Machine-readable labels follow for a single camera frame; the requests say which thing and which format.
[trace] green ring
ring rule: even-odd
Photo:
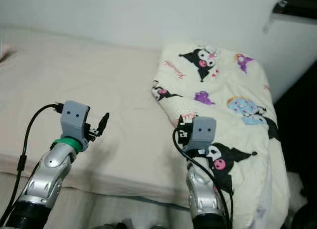
[[[82,152],[82,150],[83,150],[83,146],[81,145],[81,143],[73,138],[70,138],[70,137],[59,138],[59,139],[56,139],[54,142],[55,143],[61,142],[61,143],[65,143],[67,145],[70,145],[71,147],[73,147],[75,149],[77,154],[79,152]]]

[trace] bed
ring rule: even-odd
[[[104,136],[77,156],[63,186],[188,206],[185,159],[172,144],[173,126],[151,95],[159,51],[10,27],[1,35],[16,50],[0,64],[1,172],[15,174],[26,126],[35,111],[71,99],[91,107],[87,122],[92,126],[105,112],[110,112],[110,119]],[[34,123],[25,176],[60,137],[59,118],[48,110]],[[281,152],[275,154],[283,158]],[[285,204],[270,211],[270,228],[281,226],[286,216],[285,187],[281,183],[272,193]]]

